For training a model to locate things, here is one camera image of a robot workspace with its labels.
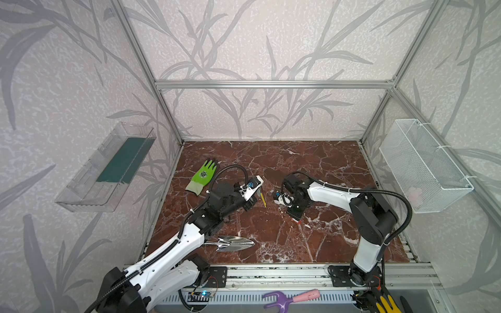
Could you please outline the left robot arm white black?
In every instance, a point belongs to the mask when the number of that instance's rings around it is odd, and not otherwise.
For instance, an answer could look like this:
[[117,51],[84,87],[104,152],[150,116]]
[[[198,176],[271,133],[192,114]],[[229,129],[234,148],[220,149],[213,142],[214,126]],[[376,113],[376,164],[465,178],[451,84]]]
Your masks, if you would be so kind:
[[115,267],[105,275],[87,312],[151,312],[171,293],[202,283],[210,265],[193,251],[224,226],[227,216],[252,209],[264,184],[260,176],[250,177],[239,164],[223,170],[231,169],[243,171],[242,185],[213,180],[204,200],[185,215],[174,236],[143,260],[124,270]]

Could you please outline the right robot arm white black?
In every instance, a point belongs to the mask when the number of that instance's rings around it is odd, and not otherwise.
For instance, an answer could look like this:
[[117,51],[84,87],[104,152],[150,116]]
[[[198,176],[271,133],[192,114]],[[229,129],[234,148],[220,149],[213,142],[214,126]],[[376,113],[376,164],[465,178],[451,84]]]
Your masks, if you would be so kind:
[[370,286],[372,279],[382,277],[378,265],[384,262],[386,247],[412,220],[411,203],[397,192],[332,185],[307,173],[302,173],[307,179],[301,180],[298,174],[292,172],[283,179],[281,188],[273,193],[274,202],[286,207],[296,222],[314,203],[326,203],[350,213],[360,235],[356,254],[349,267],[329,266],[328,273],[334,284],[345,280],[355,286]]

